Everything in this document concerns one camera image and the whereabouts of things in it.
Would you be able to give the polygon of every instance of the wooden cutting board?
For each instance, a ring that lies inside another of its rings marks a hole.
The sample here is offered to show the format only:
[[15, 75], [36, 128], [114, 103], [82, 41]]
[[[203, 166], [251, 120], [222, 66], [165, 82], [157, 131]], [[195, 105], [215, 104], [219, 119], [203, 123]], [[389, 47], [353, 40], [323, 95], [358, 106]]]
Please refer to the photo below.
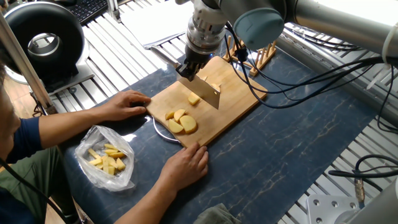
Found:
[[[206, 82], [210, 84], [221, 85], [218, 110], [202, 99], [195, 106], [192, 106], [188, 102], [191, 91], [180, 82], [173, 83], [152, 97], [152, 101], [147, 107], [148, 112], [167, 129], [169, 128], [169, 121], [165, 120], [165, 114], [170, 110], [185, 109], [187, 115], [197, 121], [198, 129], [195, 133], [185, 134], [184, 131], [178, 134], [173, 133], [184, 147], [188, 147], [194, 142], [206, 146], [258, 103], [249, 87], [235, 74], [232, 66], [221, 57], [211, 59], [197, 75], [202, 79], [207, 77]], [[254, 87], [266, 90], [253, 80], [251, 80], [251, 83]], [[266, 93], [256, 90], [255, 92], [262, 99], [266, 96]]]

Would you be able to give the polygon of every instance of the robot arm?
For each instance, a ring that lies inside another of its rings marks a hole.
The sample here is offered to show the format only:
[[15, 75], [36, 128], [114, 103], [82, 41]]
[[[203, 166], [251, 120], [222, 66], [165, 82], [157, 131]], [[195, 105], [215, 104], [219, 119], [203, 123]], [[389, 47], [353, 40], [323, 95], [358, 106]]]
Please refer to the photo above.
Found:
[[[176, 0], [183, 4], [188, 0]], [[263, 48], [294, 22], [376, 53], [382, 52], [392, 26], [398, 1], [357, 0], [192, 0], [193, 17], [188, 23], [185, 63], [177, 69], [191, 78], [203, 68], [220, 45], [229, 21], [250, 49]], [[387, 56], [398, 57], [398, 34]]]

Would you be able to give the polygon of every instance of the potato slice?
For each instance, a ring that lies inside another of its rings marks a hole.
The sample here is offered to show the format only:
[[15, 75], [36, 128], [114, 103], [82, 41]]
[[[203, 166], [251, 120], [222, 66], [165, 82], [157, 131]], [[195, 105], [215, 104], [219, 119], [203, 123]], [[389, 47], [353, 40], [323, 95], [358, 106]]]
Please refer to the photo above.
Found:
[[182, 116], [180, 122], [187, 134], [194, 133], [197, 130], [197, 122], [191, 116]]
[[116, 164], [118, 165], [118, 170], [124, 170], [124, 168], [126, 168], [126, 165], [120, 158], [116, 159]]
[[174, 120], [175, 122], [180, 121], [180, 118], [185, 114], [185, 110], [184, 109], [179, 109], [178, 111], [176, 111], [174, 113]]
[[165, 114], [164, 119], [172, 119], [174, 117], [174, 111], [169, 111]]
[[177, 124], [177, 122], [175, 122], [172, 119], [169, 120], [169, 128], [170, 128], [170, 131], [173, 133], [180, 133], [184, 129], [183, 126]]
[[95, 160], [93, 160], [93, 161], [89, 161], [89, 163], [90, 163], [91, 165], [97, 166], [98, 164], [102, 164], [102, 159], [101, 159], [101, 158], [95, 159]]
[[116, 158], [123, 157], [123, 156], [125, 156], [125, 155], [123, 154], [123, 152], [117, 152], [117, 153], [112, 153], [112, 154], [110, 154], [109, 156], [110, 156], [110, 157], [113, 157], [114, 159], [116, 159]]
[[116, 149], [107, 149], [107, 150], [105, 150], [104, 151], [107, 155], [110, 155], [110, 154], [112, 154], [112, 153], [117, 153], [117, 152], [119, 152], [118, 150], [116, 150]]
[[88, 153], [90, 153], [90, 155], [92, 155], [95, 159], [100, 159], [101, 156], [98, 155], [93, 149], [89, 149]]
[[110, 166], [115, 167], [115, 168], [119, 168], [119, 166], [117, 165], [116, 161], [112, 157], [108, 157], [108, 164]]
[[200, 97], [198, 95], [196, 95], [194, 92], [191, 92], [191, 94], [189, 94], [188, 96], [188, 101], [191, 105], [195, 105], [199, 102]]
[[108, 149], [114, 149], [114, 150], [119, 150], [116, 147], [112, 146], [111, 144], [104, 144], [105, 147], [107, 147]]
[[102, 165], [103, 165], [104, 172], [109, 172], [109, 164], [108, 164], [108, 157], [107, 156], [103, 156], [102, 157]]
[[219, 92], [221, 92], [221, 88], [220, 88], [220, 86], [218, 86], [218, 85], [216, 85], [216, 84], [211, 84], [211, 86], [214, 88], [214, 89], [216, 89], [216, 90], [218, 90]]
[[114, 175], [114, 170], [115, 170], [115, 167], [113, 167], [113, 166], [108, 167], [109, 174]]

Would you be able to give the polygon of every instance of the table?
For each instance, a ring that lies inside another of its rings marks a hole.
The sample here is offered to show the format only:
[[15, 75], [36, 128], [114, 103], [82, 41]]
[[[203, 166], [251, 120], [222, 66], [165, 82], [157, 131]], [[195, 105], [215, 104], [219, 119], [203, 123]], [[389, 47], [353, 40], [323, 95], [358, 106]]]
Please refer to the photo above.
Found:
[[[264, 72], [290, 83], [315, 75], [282, 51]], [[263, 78], [255, 80], [270, 91], [277, 89]], [[154, 96], [174, 81], [175, 72], [168, 67], [129, 88]], [[300, 98], [316, 87], [288, 95]], [[287, 100], [269, 95], [267, 102], [283, 105]], [[209, 145], [208, 175], [178, 194], [161, 223], [193, 223], [218, 203], [243, 223], [276, 223], [375, 115], [340, 89], [290, 109], [255, 107]], [[74, 153], [84, 133], [60, 146], [72, 195], [95, 223], [115, 222], [133, 207], [153, 186], [166, 160], [181, 149], [163, 141], [148, 116], [104, 125], [124, 136], [136, 153], [134, 189], [109, 192], [93, 187]]]

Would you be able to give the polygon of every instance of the keyboard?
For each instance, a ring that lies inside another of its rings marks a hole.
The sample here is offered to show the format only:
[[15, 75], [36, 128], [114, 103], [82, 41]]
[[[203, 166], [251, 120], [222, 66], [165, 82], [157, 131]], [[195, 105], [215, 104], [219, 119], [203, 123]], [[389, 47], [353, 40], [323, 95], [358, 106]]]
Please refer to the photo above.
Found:
[[92, 21], [97, 16], [104, 13], [108, 8], [106, 0], [83, 0], [75, 6], [68, 7], [79, 20], [81, 25]]

